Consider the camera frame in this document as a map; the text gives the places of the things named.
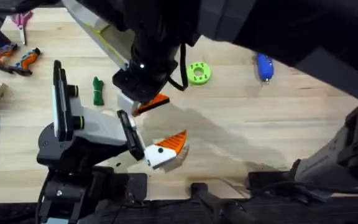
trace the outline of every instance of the wooden table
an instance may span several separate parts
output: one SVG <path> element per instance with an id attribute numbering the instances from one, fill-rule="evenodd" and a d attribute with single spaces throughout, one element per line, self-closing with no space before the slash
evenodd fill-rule
<path id="1" fill-rule="evenodd" d="M 69 84 L 78 85 L 83 105 L 107 113 L 117 110 L 111 77 L 118 67 L 81 30 L 66 9 L 37 9 L 27 26 L 28 44 L 10 61 L 28 50 L 42 51 L 31 77 L 0 72 L 10 86 L 0 104 L 0 203 L 34 202 L 47 169 L 36 161 L 38 136 L 52 122 L 52 67 L 58 59 Z M 19 42 L 19 31 L 7 19 L 2 31 Z M 207 181 L 220 197 L 241 197 L 247 173 L 287 170 L 294 160 L 316 152 L 342 126 L 357 100 L 305 75 L 275 63 L 269 86 L 255 78 L 254 53 L 222 42 L 200 38 L 188 47 L 186 61 L 207 62 L 213 71 L 209 83 L 190 86 L 182 93 L 169 84 L 162 90 L 171 103 L 137 118 L 146 144 L 183 129 L 190 148 L 163 169 L 134 163 L 129 154 L 103 162 L 118 172 L 149 175 L 148 199 L 187 198 L 195 181 Z M 93 106 L 93 77 L 104 87 L 104 107 Z M 174 74 L 178 80 L 178 69 Z"/>

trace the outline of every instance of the black mount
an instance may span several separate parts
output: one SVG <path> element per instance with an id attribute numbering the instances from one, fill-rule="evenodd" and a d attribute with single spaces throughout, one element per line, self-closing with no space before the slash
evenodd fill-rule
<path id="1" fill-rule="evenodd" d="M 75 137 L 59 142 L 53 123 L 39 137 L 38 163 L 48 166 L 49 173 L 41 191 L 44 201 L 41 222 L 49 217 L 77 221 L 95 211 L 100 200 L 141 202 L 147 194 L 146 174 L 115 174 L 111 167 L 95 164 L 128 150 L 127 145 L 96 144 Z"/>
<path id="2" fill-rule="evenodd" d="M 211 224 L 267 224 L 250 216 L 235 200 L 221 199 L 211 194 L 205 183 L 192 183 L 191 197 L 212 214 L 212 218 L 209 219 Z"/>

